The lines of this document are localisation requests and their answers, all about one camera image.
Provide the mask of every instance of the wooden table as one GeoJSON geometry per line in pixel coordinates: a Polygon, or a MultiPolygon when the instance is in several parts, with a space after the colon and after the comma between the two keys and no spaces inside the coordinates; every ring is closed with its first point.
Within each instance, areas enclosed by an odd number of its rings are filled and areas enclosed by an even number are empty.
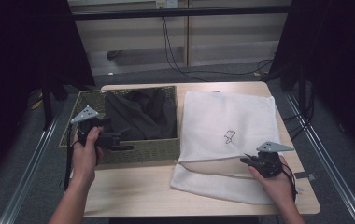
{"type": "MultiPolygon", "coordinates": [[[[102,90],[135,89],[174,85],[177,87],[178,115],[181,120],[187,91],[240,92],[271,96],[263,82],[170,83],[105,86],[102,90]]],[[[281,142],[291,146],[286,127],[277,112],[281,142]]],[[[285,152],[291,169],[303,172],[296,151],[285,152]]],[[[274,215],[273,205],[233,203],[197,196],[171,189],[169,186],[175,161],[152,161],[129,164],[99,165],[90,189],[84,216],[86,217],[209,217],[274,215]]],[[[307,178],[297,179],[296,187],[304,191],[297,195],[301,214],[317,214],[320,205],[307,178]]]]}

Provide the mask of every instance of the human hand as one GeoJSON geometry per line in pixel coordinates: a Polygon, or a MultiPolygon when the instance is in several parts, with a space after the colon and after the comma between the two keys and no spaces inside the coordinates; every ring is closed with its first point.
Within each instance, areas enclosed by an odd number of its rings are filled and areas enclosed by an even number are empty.
{"type": "MultiPolygon", "coordinates": [[[[283,164],[288,165],[283,156],[279,157],[283,164]]],[[[283,169],[287,174],[291,175],[291,172],[285,165],[282,165],[283,169]]],[[[275,177],[264,178],[254,167],[250,166],[249,170],[253,177],[262,183],[265,192],[278,207],[284,206],[287,203],[294,203],[293,197],[291,195],[291,180],[288,179],[286,175],[280,173],[275,177]]]]}
{"type": "Polygon", "coordinates": [[[73,147],[73,167],[74,173],[70,185],[76,185],[83,189],[89,189],[95,179],[96,161],[102,159],[103,151],[97,148],[95,152],[95,142],[99,133],[103,131],[103,127],[93,127],[87,136],[85,147],[77,141],[78,136],[75,134],[73,147]]]}

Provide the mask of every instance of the handheld controller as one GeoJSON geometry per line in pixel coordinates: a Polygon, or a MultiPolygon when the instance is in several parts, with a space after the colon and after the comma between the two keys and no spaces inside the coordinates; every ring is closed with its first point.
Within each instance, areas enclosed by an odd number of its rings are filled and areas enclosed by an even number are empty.
{"type": "Polygon", "coordinates": [[[265,142],[261,144],[257,150],[258,156],[250,156],[241,158],[243,163],[253,166],[264,177],[270,178],[279,175],[283,171],[282,162],[279,158],[279,151],[292,151],[294,148],[287,147],[278,143],[265,142]]]}
{"type": "MultiPolygon", "coordinates": [[[[78,141],[83,146],[85,146],[88,133],[93,127],[110,125],[109,117],[99,119],[97,118],[98,115],[98,112],[87,105],[87,107],[70,121],[71,124],[78,124],[78,141]]],[[[97,147],[112,149],[114,146],[120,144],[120,136],[120,133],[100,133],[95,145],[97,147]]]]}
{"type": "Polygon", "coordinates": [[[241,158],[240,160],[248,166],[256,168],[264,178],[277,176],[282,172],[282,162],[277,152],[260,151],[258,155],[258,157],[247,155],[247,158],[241,158]]]}

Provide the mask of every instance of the black cable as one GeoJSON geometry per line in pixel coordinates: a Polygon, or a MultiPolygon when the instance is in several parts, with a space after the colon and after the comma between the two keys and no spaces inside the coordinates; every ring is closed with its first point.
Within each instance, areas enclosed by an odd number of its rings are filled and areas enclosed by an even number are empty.
{"type": "Polygon", "coordinates": [[[66,169],[64,172],[64,190],[69,187],[70,173],[72,171],[72,159],[73,159],[73,145],[70,145],[70,134],[72,132],[72,124],[69,124],[66,145],[67,145],[67,155],[66,155],[66,169]]]}
{"type": "MultiPolygon", "coordinates": [[[[270,62],[272,62],[273,60],[272,59],[266,59],[266,60],[261,60],[258,62],[258,66],[257,66],[257,69],[256,70],[252,70],[252,71],[249,71],[249,72],[245,72],[245,73],[228,73],[228,72],[221,72],[221,71],[182,71],[176,61],[175,61],[175,57],[174,57],[174,54],[172,52],[172,48],[171,48],[171,43],[169,41],[169,34],[168,34],[168,28],[166,26],[166,21],[165,21],[165,17],[162,17],[162,20],[163,20],[163,38],[164,38],[164,46],[165,46],[165,54],[166,54],[166,60],[168,61],[168,64],[169,66],[172,68],[172,70],[176,71],[176,72],[179,72],[180,74],[186,76],[186,77],[191,77],[187,74],[189,73],[214,73],[214,74],[224,74],[224,75],[233,75],[233,76],[242,76],[242,75],[248,75],[248,74],[253,74],[259,70],[261,70],[262,68],[264,68],[265,66],[267,66],[270,62]],[[173,63],[175,65],[175,67],[171,64],[171,62],[169,61],[169,57],[168,57],[168,50],[167,50],[167,47],[169,47],[169,51],[171,53],[171,56],[172,56],[172,60],[173,60],[173,63]]],[[[201,79],[199,77],[191,77],[191,78],[196,78],[196,79],[199,79],[201,81],[205,81],[207,82],[207,80],[204,80],[204,79],[201,79]]]]}
{"type": "Polygon", "coordinates": [[[291,176],[286,173],[286,171],[284,169],[282,169],[282,173],[289,179],[290,183],[291,183],[291,194],[293,197],[293,201],[296,202],[296,195],[297,195],[297,190],[296,190],[296,180],[294,178],[294,174],[293,171],[291,170],[291,168],[287,165],[285,165],[284,163],[282,163],[283,166],[285,166],[286,168],[289,169],[289,171],[291,172],[291,176]]]}
{"type": "MultiPolygon", "coordinates": [[[[296,131],[297,129],[300,128],[300,130],[291,137],[291,140],[293,140],[294,138],[296,138],[303,130],[305,130],[305,128],[310,124],[312,118],[314,117],[314,111],[315,111],[315,95],[316,95],[316,91],[314,86],[311,86],[311,96],[309,97],[309,101],[308,101],[308,105],[306,106],[305,109],[305,113],[307,114],[307,119],[305,120],[304,124],[300,124],[299,126],[293,128],[292,130],[288,131],[288,133],[292,133],[294,131],[296,131]]],[[[294,118],[298,118],[298,117],[302,117],[303,114],[299,113],[297,115],[294,115],[292,117],[288,117],[285,118],[284,121],[289,121],[292,120],[294,118]]]]}
{"type": "Polygon", "coordinates": [[[275,216],[275,218],[276,218],[276,223],[279,224],[279,217],[275,216]]]}
{"type": "Polygon", "coordinates": [[[263,72],[262,72],[262,68],[264,67],[264,66],[266,66],[266,65],[268,65],[270,62],[272,62],[273,61],[273,59],[266,59],[266,60],[262,60],[262,61],[259,61],[259,62],[257,62],[257,70],[259,71],[259,73],[260,73],[260,75],[262,75],[263,74],[263,72]],[[260,67],[260,63],[263,63],[263,62],[267,62],[265,65],[263,65],[262,67],[260,67]]]}
{"type": "Polygon", "coordinates": [[[172,68],[172,70],[174,70],[176,72],[179,72],[180,74],[182,74],[185,77],[195,78],[195,79],[198,79],[200,81],[208,82],[207,80],[201,79],[199,77],[191,77],[191,76],[187,75],[186,73],[184,73],[183,71],[180,70],[180,68],[178,67],[178,65],[177,65],[177,63],[175,61],[174,53],[172,52],[171,42],[169,41],[169,34],[168,34],[168,28],[166,27],[165,17],[162,17],[162,20],[163,20],[163,40],[164,40],[164,44],[165,44],[165,55],[166,55],[166,60],[168,61],[169,66],[172,68]],[[173,60],[173,62],[175,64],[176,68],[174,68],[172,66],[172,64],[169,62],[168,50],[167,50],[166,44],[168,44],[168,46],[169,46],[169,51],[171,53],[172,60],[173,60]]]}
{"type": "Polygon", "coordinates": [[[286,70],[288,70],[288,69],[290,69],[290,68],[291,68],[291,63],[286,63],[285,65],[283,65],[283,66],[281,66],[280,68],[278,68],[276,71],[274,71],[274,72],[268,74],[268,75],[265,76],[265,77],[262,77],[262,78],[260,79],[260,81],[262,81],[262,82],[268,82],[268,81],[270,81],[270,80],[277,79],[277,78],[281,77],[281,74],[282,74],[283,72],[285,72],[286,70]]]}
{"type": "Polygon", "coordinates": [[[72,146],[71,146],[71,147],[73,148],[73,146],[74,146],[74,145],[75,145],[75,143],[77,143],[77,142],[78,142],[78,140],[76,140],[76,142],[72,143],[72,146]]]}

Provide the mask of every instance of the white bag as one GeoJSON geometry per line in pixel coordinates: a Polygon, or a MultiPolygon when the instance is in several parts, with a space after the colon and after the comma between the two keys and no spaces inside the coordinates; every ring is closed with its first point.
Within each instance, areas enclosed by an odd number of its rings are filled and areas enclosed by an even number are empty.
{"type": "Polygon", "coordinates": [[[280,143],[273,97],[188,91],[170,185],[216,199],[270,204],[263,186],[239,160],[257,156],[256,148],[266,141],[280,143]]]}

